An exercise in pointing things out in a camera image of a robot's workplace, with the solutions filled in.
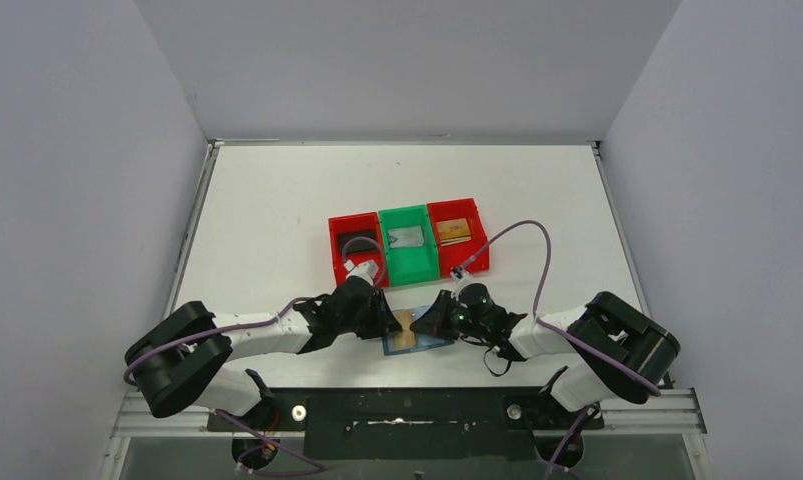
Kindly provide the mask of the gold credit card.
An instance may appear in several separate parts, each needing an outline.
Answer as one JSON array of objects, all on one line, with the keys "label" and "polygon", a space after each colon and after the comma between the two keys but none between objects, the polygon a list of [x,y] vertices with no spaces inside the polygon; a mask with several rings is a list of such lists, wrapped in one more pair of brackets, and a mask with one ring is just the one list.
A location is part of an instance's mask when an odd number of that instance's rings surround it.
[{"label": "gold credit card", "polygon": [[464,243],[472,239],[472,230],[466,218],[438,221],[436,233],[441,246]]},{"label": "gold credit card", "polygon": [[416,320],[416,314],[412,310],[397,310],[393,314],[401,326],[401,330],[391,335],[389,339],[390,351],[409,351],[420,347],[418,336],[411,329]]}]

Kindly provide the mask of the teal card holder wallet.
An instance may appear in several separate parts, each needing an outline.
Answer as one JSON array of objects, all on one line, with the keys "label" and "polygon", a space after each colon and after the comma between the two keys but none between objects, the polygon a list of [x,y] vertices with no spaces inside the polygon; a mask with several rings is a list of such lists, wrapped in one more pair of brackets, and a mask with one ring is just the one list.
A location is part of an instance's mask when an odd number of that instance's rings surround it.
[{"label": "teal card holder wallet", "polygon": [[[420,307],[415,307],[415,308],[411,308],[411,309],[399,309],[399,310],[412,310],[416,314],[416,320],[415,321],[417,321],[421,316],[423,316],[426,313],[426,311],[428,309],[429,309],[428,306],[420,306]],[[382,339],[383,353],[384,353],[385,356],[413,354],[413,353],[418,353],[418,352],[422,352],[422,351],[442,348],[442,347],[450,346],[450,345],[453,344],[452,340],[445,340],[445,339],[440,339],[440,338],[432,337],[432,336],[425,335],[425,334],[416,333],[417,336],[418,336],[419,342],[420,342],[420,347],[418,347],[416,349],[413,349],[413,350],[409,350],[409,351],[391,352],[390,351],[390,347],[389,347],[389,339],[390,339],[392,334],[393,333],[387,334]]]}]

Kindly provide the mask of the red plastic bin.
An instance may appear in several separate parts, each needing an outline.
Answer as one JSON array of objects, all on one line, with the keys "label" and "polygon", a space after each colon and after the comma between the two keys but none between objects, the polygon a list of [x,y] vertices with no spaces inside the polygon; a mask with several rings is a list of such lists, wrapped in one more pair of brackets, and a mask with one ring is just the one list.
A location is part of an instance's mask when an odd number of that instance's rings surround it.
[{"label": "red plastic bin", "polygon": [[332,268],[337,284],[341,284],[349,267],[374,261],[378,266],[379,287],[388,287],[388,270],[384,259],[384,241],[376,212],[366,212],[328,219]]},{"label": "red plastic bin", "polygon": [[[453,267],[460,266],[486,244],[488,236],[473,198],[432,202],[428,203],[426,207],[435,234],[440,277],[448,278]],[[466,218],[468,220],[472,230],[472,239],[464,243],[441,246],[436,233],[436,223],[455,218]]]}]

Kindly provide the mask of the green plastic bin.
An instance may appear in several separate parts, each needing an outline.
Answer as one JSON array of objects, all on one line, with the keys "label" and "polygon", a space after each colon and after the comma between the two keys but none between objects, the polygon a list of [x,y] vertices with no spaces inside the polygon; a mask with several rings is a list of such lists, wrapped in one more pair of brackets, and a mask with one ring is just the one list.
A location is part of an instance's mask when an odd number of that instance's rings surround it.
[{"label": "green plastic bin", "polygon": [[[440,277],[435,235],[425,205],[378,211],[381,233],[385,242],[389,284],[404,286],[437,280]],[[387,231],[393,228],[419,225],[425,244],[417,248],[391,248]]]}]

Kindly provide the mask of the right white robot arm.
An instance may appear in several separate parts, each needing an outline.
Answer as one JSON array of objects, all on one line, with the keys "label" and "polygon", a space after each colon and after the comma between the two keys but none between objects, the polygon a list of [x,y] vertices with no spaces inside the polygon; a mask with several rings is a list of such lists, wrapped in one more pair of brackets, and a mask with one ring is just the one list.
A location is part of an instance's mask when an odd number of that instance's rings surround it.
[{"label": "right white robot arm", "polygon": [[485,285],[471,283],[458,292],[441,291],[411,329],[440,339],[470,339],[510,364],[579,355],[580,363],[553,375],[544,388],[569,412],[611,398],[646,403],[658,395],[681,351],[671,332],[608,291],[583,306],[534,317],[508,311]]}]

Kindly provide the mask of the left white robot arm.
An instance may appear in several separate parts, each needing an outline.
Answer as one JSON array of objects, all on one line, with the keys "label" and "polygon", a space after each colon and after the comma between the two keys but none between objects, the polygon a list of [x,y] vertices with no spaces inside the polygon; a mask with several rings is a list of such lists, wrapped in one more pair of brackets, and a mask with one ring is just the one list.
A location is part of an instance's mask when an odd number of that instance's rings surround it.
[{"label": "left white robot arm", "polygon": [[156,418],[190,406],[245,417],[267,406],[271,392],[255,370],[238,369],[233,361],[303,355],[341,335],[371,340],[401,329],[383,290],[358,276],[329,294],[296,297],[275,313],[215,313],[190,301],[126,351],[123,379],[142,393]]}]

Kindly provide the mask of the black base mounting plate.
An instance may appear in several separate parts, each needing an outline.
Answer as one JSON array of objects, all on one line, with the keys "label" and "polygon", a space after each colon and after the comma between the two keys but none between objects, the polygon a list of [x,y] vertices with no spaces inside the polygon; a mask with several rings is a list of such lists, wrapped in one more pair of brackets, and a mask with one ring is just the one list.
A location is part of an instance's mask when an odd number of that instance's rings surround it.
[{"label": "black base mounting plate", "polygon": [[538,387],[284,388],[240,420],[318,461],[532,460],[577,417]]}]

